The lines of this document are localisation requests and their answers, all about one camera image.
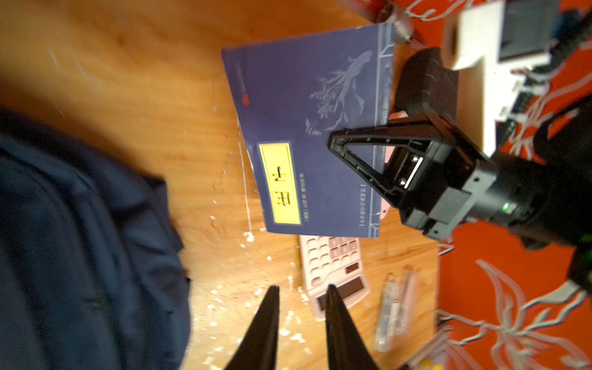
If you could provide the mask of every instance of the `blue book cover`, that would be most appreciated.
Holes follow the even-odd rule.
[[[222,51],[268,231],[378,237],[380,196],[327,144],[386,124],[393,51],[392,24]],[[355,152],[382,172],[384,147]]]

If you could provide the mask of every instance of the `wood grain surface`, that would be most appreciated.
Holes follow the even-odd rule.
[[[281,287],[281,324],[290,331],[279,338],[278,369],[327,368],[324,323],[297,290],[297,236],[260,231],[220,50],[367,21],[332,0],[0,0],[0,8],[0,104],[167,180],[181,261],[193,279],[183,369],[223,368],[272,284]],[[381,237],[361,245],[371,293],[350,313],[376,362],[393,369],[432,337],[437,246],[401,226],[393,210]],[[379,354],[382,283],[405,265],[420,272],[414,320],[396,349]],[[285,323],[289,310],[295,317]],[[290,339],[297,333],[304,343]],[[209,356],[213,367],[202,364]]]

